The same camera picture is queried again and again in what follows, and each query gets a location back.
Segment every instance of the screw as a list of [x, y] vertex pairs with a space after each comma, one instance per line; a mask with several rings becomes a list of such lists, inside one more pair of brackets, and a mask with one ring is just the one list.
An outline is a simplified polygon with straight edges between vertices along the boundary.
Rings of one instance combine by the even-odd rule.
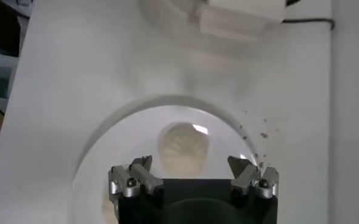
[[233, 187], [232, 190], [230, 191], [230, 194], [233, 198], [239, 198], [242, 195], [242, 191], [238, 187]]
[[128, 186], [128, 187], [134, 187], [134, 186], [136, 186], [136, 184], [137, 184], [137, 180], [134, 179], [133, 177], [129, 178], [126, 181], [126, 186]]
[[259, 186], [262, 188], [268, 188], [269, 187], [269, 183], [267, 182], [266, 179], [260, 179], [259, 181]]

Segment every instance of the dough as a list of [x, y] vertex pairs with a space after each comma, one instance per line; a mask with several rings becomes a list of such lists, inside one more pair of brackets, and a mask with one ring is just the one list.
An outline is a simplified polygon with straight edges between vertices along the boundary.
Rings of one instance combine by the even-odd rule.
[[205, 166], [208, 136], [195, 127], [181, 123], [170, 125], [168, 131], [163, 132], [159, 147], [160, 160], [165, 170], [174, 177], [196, 176]]

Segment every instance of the crumb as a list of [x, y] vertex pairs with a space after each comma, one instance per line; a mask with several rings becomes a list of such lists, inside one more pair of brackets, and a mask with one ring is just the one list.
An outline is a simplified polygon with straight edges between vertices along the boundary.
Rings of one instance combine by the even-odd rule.
[[267, 138], [268, 135], [266, 133], [260, 133], [260, 136], [262, 136], [263, 138]]

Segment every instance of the white object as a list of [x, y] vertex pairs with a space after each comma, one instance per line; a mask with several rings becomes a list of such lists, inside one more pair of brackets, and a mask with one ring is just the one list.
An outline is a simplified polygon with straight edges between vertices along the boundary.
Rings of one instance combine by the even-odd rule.
[[[291, 10], [331, 12], [329, 0]], [[280, 172], [281, 223], [327, 223], [329, 26], [281, 26], [238, 51], [173, 44], [138, 1], [36, 1], [0, 135], [0, 223], [69, 223], [87, 144], [123, 107], [167, 94], [209, 102], [243, 126]]]
[[169, 36], [212, 50], [258, 40], [282, 22], [285, 0], [144, 0], [150, 20]]

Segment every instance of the white table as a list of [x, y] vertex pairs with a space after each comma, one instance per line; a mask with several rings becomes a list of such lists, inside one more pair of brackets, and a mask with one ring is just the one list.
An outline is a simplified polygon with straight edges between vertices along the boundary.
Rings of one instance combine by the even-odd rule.
[[[329, 26], [280, 26], [228, 60], [176, 46], [137, 9], [35, 3], [0, 136], [0, 223], [68, 223], [93, 133], [118, 108], [163, 94], [202, 99], [241, 122], [281, 173], [280, 223], [327, 223]], [[287, 17], [330, 11], [329, 0], [302, 1]]]

